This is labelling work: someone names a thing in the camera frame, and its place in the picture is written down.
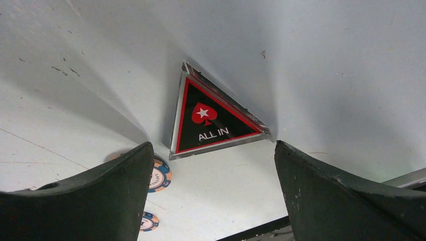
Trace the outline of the black triangular all-in marker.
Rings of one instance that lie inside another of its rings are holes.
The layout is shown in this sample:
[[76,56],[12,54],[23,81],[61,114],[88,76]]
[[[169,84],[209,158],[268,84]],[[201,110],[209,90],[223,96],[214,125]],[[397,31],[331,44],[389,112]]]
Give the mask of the black triangular all-in marker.
[[170,160],[270,137],[262,121],[188,62],[182,63]]

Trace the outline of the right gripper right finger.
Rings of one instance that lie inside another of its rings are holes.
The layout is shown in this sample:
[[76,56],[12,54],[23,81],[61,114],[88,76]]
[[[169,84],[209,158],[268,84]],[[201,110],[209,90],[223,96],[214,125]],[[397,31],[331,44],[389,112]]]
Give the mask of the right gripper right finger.
[[284,141],[274,160],[296,240],[425,240],[425,192],[356,176]]

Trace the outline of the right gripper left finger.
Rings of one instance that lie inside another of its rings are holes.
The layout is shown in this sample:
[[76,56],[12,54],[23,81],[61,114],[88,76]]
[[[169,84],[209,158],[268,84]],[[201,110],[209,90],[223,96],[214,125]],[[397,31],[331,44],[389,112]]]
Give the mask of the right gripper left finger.
[[154,166],[145,142],[38,189],[1,193],[1,240],[137,240]]

